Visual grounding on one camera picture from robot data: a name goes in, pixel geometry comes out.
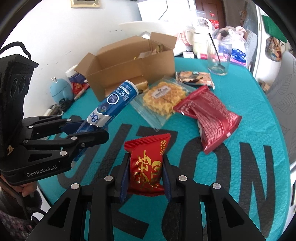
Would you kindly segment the person's left hand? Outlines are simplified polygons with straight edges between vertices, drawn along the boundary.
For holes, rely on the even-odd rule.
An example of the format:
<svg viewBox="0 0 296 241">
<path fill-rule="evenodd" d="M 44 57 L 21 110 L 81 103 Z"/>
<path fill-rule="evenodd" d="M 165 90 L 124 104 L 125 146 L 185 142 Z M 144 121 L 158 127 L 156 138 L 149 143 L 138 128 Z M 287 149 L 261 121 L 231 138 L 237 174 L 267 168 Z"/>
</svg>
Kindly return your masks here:
<svg viewBox="0 0 296 241">
<path fill-rule="evenodd" d="M 15 190 L 18 193 L 21 193 L 23 197 L 26 197 L 32 193 L 34 193 L 37 190 L 37 182 L 31 182 L 27 184 L 23 184 L 20 186 L 12 186 L 10 185 L 7 180 L 4 178 L 3 175 L 1 175 L 1 178 L 5 181 L 5 183 L 10 186 L 13 190 Z"/>
</svg>

